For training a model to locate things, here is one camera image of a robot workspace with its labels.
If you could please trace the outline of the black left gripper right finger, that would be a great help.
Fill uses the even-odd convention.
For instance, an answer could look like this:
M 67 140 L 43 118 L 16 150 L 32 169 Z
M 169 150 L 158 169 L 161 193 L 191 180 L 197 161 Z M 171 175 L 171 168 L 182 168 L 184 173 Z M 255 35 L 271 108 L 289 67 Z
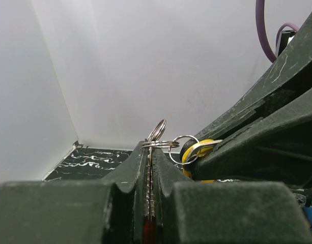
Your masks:
M 279 182 L 200 183 L 152 153 L 164 243 L 312 243 L 292 192 Z

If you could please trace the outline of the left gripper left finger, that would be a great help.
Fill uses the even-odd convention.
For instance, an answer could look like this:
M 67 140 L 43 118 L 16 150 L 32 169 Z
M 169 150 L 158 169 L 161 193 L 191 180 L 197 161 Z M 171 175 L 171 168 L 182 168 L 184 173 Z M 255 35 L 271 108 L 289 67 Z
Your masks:
M 147 155 L 102 179 L 0 184 L 0 243 L 142 243 Z

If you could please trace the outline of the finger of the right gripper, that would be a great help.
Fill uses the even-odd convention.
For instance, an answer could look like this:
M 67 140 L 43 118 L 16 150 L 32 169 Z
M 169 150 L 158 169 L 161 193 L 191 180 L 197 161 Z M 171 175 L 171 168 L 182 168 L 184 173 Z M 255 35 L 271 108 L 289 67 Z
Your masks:
M 226 138 L 197 161 L 191 177 L 282 181 L 312 188 L 312 88 Z

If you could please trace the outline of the metal keyring with spring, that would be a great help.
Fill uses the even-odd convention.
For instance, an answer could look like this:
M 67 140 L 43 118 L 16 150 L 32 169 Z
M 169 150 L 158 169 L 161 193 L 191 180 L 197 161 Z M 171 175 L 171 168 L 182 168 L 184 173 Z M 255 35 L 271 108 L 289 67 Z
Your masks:
M 168 149 L 168 154 L 170 159 L 178 164 L 182 165 L 182 160 L 181 162 L 175 161 L 174 158 L 172 157 L 172 148 L 177 148 L 180 146 L 179 140 L 183 138 L 190 138 L 193 139 L 196 143 L 199 142 L 198 139 L 196 139 L 194 136 L 191 135 L 181 135 L 173 139 L 172 141 L 168 140 L 160 140 L 161 136 L 163 135 L 165 129 L 166 129 L 166 124 L 167 120 L 162 119 L 157 126 L 152 130 L 152 132 L 149 134 L 146 142 L 142 143 L 142 148 L 147 148 L 149 150 L 149 153 L 151 155 L 151 151 L 153 148 L 160 148 L 160 149 Z

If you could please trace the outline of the yellow headed key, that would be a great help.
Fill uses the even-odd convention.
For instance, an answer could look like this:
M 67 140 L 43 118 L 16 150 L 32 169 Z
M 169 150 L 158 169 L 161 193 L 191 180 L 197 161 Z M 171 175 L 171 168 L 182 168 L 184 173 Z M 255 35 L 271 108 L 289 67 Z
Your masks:
M 192 174 L 185 169 L 186 165 L 191 165 L 198 158 L 204 157 L 214 146 L 221 143 L 222 140 L 205 139 L 190 146 L 182 156 L 183 174 L 192 179 Z

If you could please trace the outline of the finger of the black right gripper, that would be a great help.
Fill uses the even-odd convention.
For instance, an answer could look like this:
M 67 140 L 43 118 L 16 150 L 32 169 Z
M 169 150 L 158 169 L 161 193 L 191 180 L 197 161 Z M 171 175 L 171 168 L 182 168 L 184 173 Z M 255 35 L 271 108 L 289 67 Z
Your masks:
M 196 134 L 224 139 L 312 88 L 312 12 L 268 70 L 227 112 Z

